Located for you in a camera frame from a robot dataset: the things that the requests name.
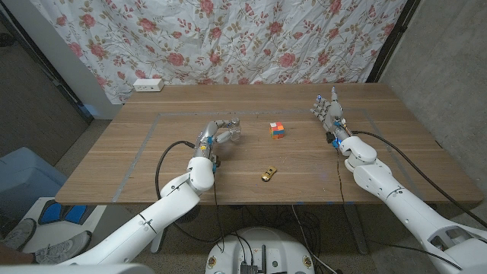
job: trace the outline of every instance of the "pink flower pattern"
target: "pink flower pattern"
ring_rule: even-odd
[[[90,28],[90,27],[94,27],[94,25],[97,23],[93,16],[89,15],[89,14],[85,14],[83,15],[83,22],[84,22],[84,25],[86,25],[86,27]]]
[[[81,47],[79,46],[78,43],[76,42],[69,43],[68,46],[78,58],[83,56],[83,52],[81,51]]]
[[[284,55],[279,58],[279,64],[283,68],[289,68],[294,64],[295,60],[296,60],[296,56],[294,54],[284,53]]]
[[[56,24],[62,27],[66,25],[66,19],[68,18],[66,17],[66,15],[63,14],[61,17],[56,19]]]
[[[170,53],[167,61],[172,65],[180,66],[184,63],[184,57],[180,53]]]
[[[213,13],[213,2],[212,2],[212,0],[201,0],[199,2],[199,5],[201,7],[201,10],[206,13],[206,16],[209,16],[211,13]]]
[[[164,76],[168,85],[363,82],[406,3],[31,1],[114,104],[130,97],[137,78]]]
[[[332,4],[329,7],[332,14],[338,14],[340,12],[340,8],[342,8],[342,0],[332,0]]]

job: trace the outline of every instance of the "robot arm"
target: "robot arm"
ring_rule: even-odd
[[[408,228],[423,249],[467,269],[485,263],[487,232],[457,224],[439,215],[420,198],[408,191],[392,175],[377,152],[359,137],[353,136],[345,125],[342,108],[335,88],[332,103],[318,96],[311,112],[326,129],[328,143],[348,156],[345,166],[353,173],[355,182],[384,202]],[[459,268],[430,256],[441,273],[458,273]]]
[[[215,137],[222,127],[228,127],[229,131]],[[238,118],[210,122],[199,134],[187,172],[162,188],[160,200],[137,214],[96,247],[62,264],[116,264],[132,261],[168,225],[195,207],[199,196],[213,186],[214,172],[219,165],[218,158],[212,153],[213,144],[239,137]]]

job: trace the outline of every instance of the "sneaker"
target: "sneaker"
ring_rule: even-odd
[[[90,240],[91,232],[83,231],[67,241],[36,251],[35,260],[39,264],[62,263],[85,252]]]
[[[6,247],[20,251],[32,238],[35,231],[36,221],[31,218],[26,218],[19,222],[18,225],[7,234],[7,237],[0,241],[0,243],[3,243]]]

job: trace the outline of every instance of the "power strip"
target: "power strip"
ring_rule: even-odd
[[[137,79],[134,83],[135,91],[161,91],[163,87],[162,79]]]

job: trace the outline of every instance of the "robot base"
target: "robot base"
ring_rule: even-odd
[[[237,234],[242,244],[237,236],[230,234],[224,238],[223,253],[218,247],[223,247],[221,241],[213,247],[206,261],[205,274],[314,273],[312,258],[306,247],[290,235],[265,227],[243,228]],[[250,265],[250,252],[253,254],[253,266]]]

